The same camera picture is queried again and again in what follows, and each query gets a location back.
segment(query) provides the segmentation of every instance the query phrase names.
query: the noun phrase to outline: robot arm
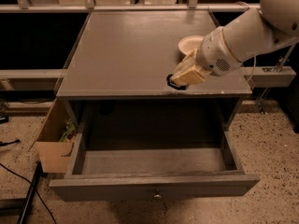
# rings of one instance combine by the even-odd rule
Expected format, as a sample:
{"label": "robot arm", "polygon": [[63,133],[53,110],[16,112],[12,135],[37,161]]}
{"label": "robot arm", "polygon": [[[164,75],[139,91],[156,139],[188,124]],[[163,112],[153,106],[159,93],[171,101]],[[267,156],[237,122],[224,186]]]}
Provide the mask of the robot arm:
{"label": "robot arm", "polygon": [[196,64],[224,76],[251,57],[298,42],[298,23],[299,0],[261,0],[261,11],[252,8],[206,35],[196,51]]}

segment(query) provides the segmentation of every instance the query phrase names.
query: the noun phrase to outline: speckled floor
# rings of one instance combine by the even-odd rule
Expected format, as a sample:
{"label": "speckled floor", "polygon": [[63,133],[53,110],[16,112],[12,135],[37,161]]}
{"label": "speckled floor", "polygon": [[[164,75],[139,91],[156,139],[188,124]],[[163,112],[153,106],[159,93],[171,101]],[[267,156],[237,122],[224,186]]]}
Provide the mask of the speckled floor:
{"label": "speckled floor", "polygon": [[[299,134],[276,103],[265,115],[253,105],[242,105],[231,126],[231,136],[246,173],[261,181],[244,197],[202,198],[168,202],[65,203],[42,178],[38,190],[57,223],[299,223]],[[0,125],[3,142],[0,162],[31,180],[38,160],[33,144],[44,117],[11,117]],[[21,198],[28,184],[0,167],[0,199]],[[18,217],[0,217],[16,223]],[[28,223],[52,223],[37,197]]]}

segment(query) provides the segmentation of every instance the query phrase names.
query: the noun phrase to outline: beige bowl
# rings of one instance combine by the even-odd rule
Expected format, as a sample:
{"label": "beige bowl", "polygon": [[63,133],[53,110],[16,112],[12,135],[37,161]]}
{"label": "beige bowl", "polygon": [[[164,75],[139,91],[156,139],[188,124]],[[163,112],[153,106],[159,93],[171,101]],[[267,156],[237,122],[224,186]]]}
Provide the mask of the beige bowl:
{"label": "beige bowl", "polygon": [[186,56],[191,50],[197,49],[204,37],[201,35],[192,35],[182,38],[178,42],[178,49],[181,55]]}

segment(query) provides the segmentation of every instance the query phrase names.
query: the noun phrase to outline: cabinet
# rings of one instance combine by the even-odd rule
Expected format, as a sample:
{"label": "cabinet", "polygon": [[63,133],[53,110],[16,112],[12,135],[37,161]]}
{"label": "cabinet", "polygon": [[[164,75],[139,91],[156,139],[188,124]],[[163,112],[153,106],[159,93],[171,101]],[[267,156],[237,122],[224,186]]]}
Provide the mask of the cabinet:
{"label": "cabinet", "polygon": [[66,201],[244,195],[229,126],[251,90],[240,71],[176,91],[166,84],[178,42],[215,25],[205,11],[94,12],[57,96],[78,125]]}

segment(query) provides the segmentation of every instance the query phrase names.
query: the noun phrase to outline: gray tabletop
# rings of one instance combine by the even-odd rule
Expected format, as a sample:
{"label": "gray tabletop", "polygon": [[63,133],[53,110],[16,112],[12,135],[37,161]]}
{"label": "gray tabletop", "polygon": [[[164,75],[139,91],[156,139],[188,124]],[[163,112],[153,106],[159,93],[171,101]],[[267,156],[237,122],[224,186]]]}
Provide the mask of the gray tabletop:
{"label": "gray tabletop", "polygon": [[94,12],[57,96],[97,99],[126,96],[243,96],[251,90],[238,69],[177,91],[166,77],[180,62],[178,42],[206,35],[215,24],[206,11]]}

